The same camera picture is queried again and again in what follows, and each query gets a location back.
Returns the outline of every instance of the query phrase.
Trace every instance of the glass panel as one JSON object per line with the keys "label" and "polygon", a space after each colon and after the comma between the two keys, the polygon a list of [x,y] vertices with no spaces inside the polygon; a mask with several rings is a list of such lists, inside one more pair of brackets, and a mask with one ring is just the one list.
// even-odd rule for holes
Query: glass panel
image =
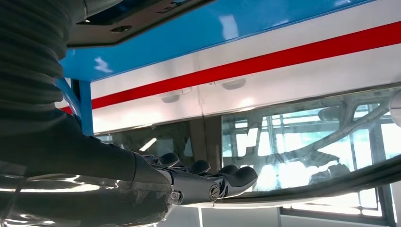
{"label": "glass panel", "polygon": [[[401,154],[401,128],[387,106],[399,89],[223,115],[223,163],[252,165],[256,192],[312,185],[392,158]],[[345,200],[378,208],[375,189],[352,196]]]}
{"label": "glass panel", "polygon": [[162,156],[174,152],[183,164],[189,166],[194,162],[188,122],[115,132],[98,138],[142,155]]}

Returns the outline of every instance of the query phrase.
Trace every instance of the red stripe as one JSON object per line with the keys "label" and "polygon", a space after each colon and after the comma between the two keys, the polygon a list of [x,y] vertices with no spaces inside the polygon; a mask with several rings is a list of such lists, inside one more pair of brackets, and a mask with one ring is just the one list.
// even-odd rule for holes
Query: red stripe
{"label": "red stripe", "polygon": [[92,100],[92,108],[97,109],[185,87],[206,84],[217,80],[239,77],[251,73],[371,50],[399,43],[401,43],[401,21],[274,53],[268,53],[262,56],[189,73],[96,98]]}

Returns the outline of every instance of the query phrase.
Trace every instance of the white surface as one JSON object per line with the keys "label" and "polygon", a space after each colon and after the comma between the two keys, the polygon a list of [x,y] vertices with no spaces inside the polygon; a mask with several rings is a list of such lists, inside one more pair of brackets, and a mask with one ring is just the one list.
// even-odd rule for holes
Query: white surface
{"label": "white surface", "polygon": [[202,209],[204,227],[279,227],[279,209]]}
{"label": "white surface", "polygon": [[281,227],[379,227],[369,224],[281,215]]}

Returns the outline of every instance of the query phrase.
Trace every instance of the white panel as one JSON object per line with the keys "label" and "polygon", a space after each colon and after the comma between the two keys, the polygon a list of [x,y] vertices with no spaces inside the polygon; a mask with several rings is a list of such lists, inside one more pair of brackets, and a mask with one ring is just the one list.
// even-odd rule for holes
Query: white panel
{"label": "white panel", "polygon": [[202,209],[204,227],[279,227],[279,209]]}
{"label": "white panel", "polygon": [[401,44],[246,76],[243,87],[199,86],[204,115],[401,82]]}
{"label": "white panel", "polygon": [[375,225],[281,215],[281,227],[379,227]]}
{"label": "white panel", "polygon": [[201,227],[198,208],[175,207],[167,219],[157,227]]}
{"label": "white panel", "polygon": [[196,89],[179,97],[179,100],[173,103],[164,103],[161,98],[150,96],[95,109],[94,132],[202,116]]}

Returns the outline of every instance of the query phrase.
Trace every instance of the gray panel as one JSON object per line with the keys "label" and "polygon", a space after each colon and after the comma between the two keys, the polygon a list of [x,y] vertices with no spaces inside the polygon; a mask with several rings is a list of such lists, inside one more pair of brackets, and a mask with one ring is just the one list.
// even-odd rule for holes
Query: gray panel
{"label": "gray panel", "polygon": [[175,207],[166,221],[160,222],[158,227],[200,227],[198,208]]}
{"label": "gray panel", "polygon": [[281,215],[281,227],[379,227],[374,225]]}
{"label": "gray panel", "polygon": [[279,227],[277,208],[202,209],[204,227]]}

